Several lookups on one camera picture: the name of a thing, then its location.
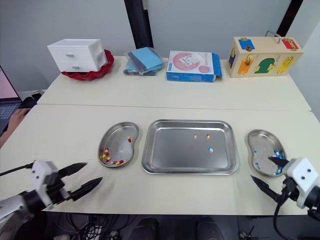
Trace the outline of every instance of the metal handle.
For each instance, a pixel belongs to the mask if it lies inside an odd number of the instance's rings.
[[[281,41],[281,36],[278,34],[278,33],[274,33],[273,31],[270,31],[270,30],[268,30],[268,31],[266,31],[266,33],[265,33],[265,37],[268,35],[268,33],[271,33],[271,34],[273,34],[273,35],[276,35],[277,37],[278,37],[278,44],[280,43],[280,41]]]

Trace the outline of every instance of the person's hand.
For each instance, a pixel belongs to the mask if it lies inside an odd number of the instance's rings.
[[[30,111],[31,108],[17,109],[10,117],[8,129],[6,132],[13,133],[13,131],[18,127],[18,125],[25,118],[26,114]]]

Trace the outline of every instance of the rectangular metal tray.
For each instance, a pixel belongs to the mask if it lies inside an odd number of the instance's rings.
[[[219,120],[154,121],[146,136],[142,166],[151,174],[232,174],[239,167],[233,130]]]

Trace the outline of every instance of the kidney-shaped tray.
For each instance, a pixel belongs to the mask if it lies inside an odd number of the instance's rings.
[[[98,148],[99,162],[108,168],[127,165],[134,157],[139,128],[133,122],[120,122],[102,137]]]
[[[282,167],[278,167],[268,157],[287,159],[284,147],[272,133],[255,129],[247,137],[251,149],[251,163],[254,169],[265,176],[278,177],[283,174]]]
[[[232,174],[239,167],[233,130],[224,121],[157,120],[148,129],[142,166],[151,174]]]

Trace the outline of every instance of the person's arm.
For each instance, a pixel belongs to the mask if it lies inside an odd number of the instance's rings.
[[[30,111],[31,108],[17,109],[10,117],[8,129],[0,136],[0,148],[5,144],[14,130],[25,118],[26,114]]]

